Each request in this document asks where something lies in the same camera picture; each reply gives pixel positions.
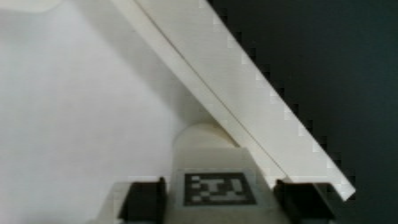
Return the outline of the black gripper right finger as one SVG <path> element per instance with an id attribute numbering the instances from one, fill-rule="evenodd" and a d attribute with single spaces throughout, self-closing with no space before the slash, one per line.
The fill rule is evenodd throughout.
<path id="1" fill-rule="evenodd" d="M 292 224 L 333 224 L 336 215 L 313 183 L 279 180 L 274 195 Z"/>

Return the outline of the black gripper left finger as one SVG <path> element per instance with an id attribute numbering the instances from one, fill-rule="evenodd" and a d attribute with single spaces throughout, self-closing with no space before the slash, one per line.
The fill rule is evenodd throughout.
<path id="1" fill-rule="evenodd" d="M 123 224 L 164 224 L 166 204 L 166 179 L 160 178 L 155 182 L 134 182 L 118 216 Z"/>

